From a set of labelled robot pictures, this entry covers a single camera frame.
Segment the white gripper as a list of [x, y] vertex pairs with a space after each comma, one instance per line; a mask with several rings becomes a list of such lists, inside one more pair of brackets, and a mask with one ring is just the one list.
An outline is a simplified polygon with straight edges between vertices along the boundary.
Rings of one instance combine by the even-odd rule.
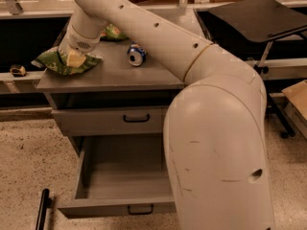
[[69, 67], [80, 67], [86, 60], [86, 55], [92, 53], [100, 38], [86, 38], [80, 35], [71, 24], [68, 25], [66, 35], [59, 45], [59, 51], [67, 55], [66, 63]]

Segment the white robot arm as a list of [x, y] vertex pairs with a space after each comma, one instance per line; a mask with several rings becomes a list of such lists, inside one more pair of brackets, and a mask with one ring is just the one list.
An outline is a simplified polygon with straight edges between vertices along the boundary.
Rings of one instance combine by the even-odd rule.
[[132, 4], [74, 0], [69, 45], [91, 52], [113, 24], [183, 81], [164, 121], [181, 230], [275, 230], [263, 81], [219, 45]]

